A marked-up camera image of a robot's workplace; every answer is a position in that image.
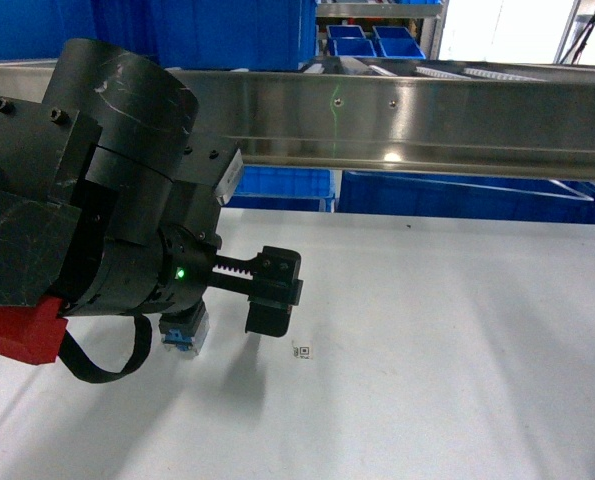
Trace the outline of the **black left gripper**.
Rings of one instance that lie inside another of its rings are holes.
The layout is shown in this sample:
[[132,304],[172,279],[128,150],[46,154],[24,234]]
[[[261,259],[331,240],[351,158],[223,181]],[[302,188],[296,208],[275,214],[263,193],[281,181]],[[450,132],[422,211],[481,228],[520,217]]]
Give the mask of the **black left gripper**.
[[[214,232],[193,233],[176,224],[159,228],[146,245],[107,240],[92,283],[79,299],[66,301],[63,313],[176,314],[197,304],[208,284],[247,297],[246,333],[283,337],[301,297],[301,255],[264,246],[254,258],[242,260],[216,256],[221,246]],[[212,272],[213,267],[247,278]]]

